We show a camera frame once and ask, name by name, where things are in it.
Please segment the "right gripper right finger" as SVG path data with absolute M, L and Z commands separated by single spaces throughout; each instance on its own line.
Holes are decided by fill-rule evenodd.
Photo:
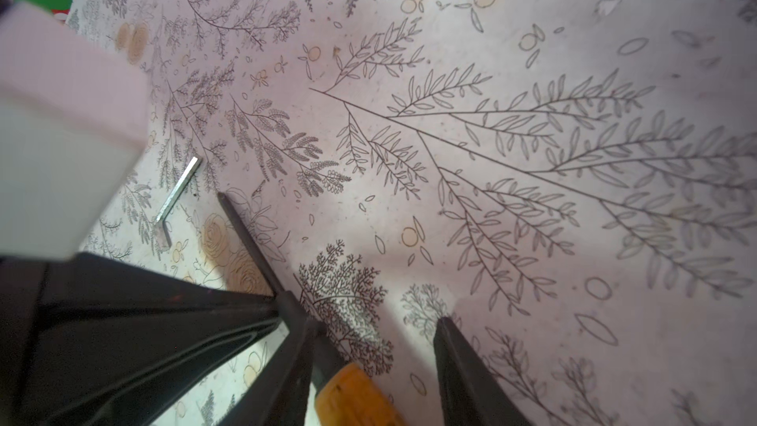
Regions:
M 437 321 L 433 345 L 446 425 L 530 424 L 451 318 Z

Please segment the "large orange handled screwdriver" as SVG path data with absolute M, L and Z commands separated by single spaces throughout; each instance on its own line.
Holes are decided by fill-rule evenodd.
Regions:
M 270 286 L 288 335 L 224 425 L 303 425 L 311 389 L 322 425 L 403 425 L 388 397 L 332 344 L 326 325 L 285 289 L 226 193 L 218 200 Z

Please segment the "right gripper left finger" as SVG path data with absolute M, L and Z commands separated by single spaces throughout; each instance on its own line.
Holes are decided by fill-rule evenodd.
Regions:
M 78 254 L 1 262 L 1 421 L 149 425 L 284 325 L 273 297 Z

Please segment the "silver hex key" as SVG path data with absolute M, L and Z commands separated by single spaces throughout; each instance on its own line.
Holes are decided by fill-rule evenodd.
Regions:
M 185 170 L 177 180 L 177 183 L 173 186 L 167 199 L 158 212 L 153 226 L 153 235 L 159 250 L 169 250 L 169 247 L 171 246 L 171 239 L 167 228 L 167 218 L 201 163 L 202 160 L 199 157 L 192 157 L 189 160 Z

